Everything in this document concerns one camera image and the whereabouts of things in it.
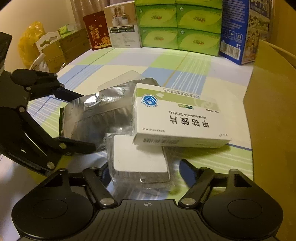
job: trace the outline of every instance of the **white card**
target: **white card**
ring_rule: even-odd
[[[114,136],[113,165],[119,172],[167,172],[161,146],[134,145],[133,136]]]

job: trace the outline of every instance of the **barcode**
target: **barcode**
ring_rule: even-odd
[[[159,143],[159,144],[177,144],[179,142],[179,140],[144,138],[143,142],[146,142],[146,143]]]
[[[236,60],[239,60],[240,49],[238,48],[235,48],[227,43],[221,42],[220,51],[231,56],[232,58],[235,58]]]

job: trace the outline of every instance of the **aluminum foil package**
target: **aluminum foil package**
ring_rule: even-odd
[[[68,103],[63,110],[60,135],[105,147],[106,133],[132,130],[132,96],[137,83],[158,85],[153,78],[132,80]]]

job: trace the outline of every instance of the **medicine box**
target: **medicine box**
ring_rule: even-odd
[[[217,148],[230,141],[211,98],[138,83],[133,104],[134,144]]]
[[[222,10],[177,4],[178,28],[221,33]]]
[[[178,49],[177,28],[140,28],[142,46]]]
[[[140,27],[177,27],[176,5],[137,6]]]
[[[236,64],[255,60],[259,40],[269,39],[272,0],[223,0],[220,54]]]
[[[185,28],[178,29],[178,49],[217,56],[220,34]]]

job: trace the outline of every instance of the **red box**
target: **red box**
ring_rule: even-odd
[[[111,47],[104,11],[83,17],[92,50]]]

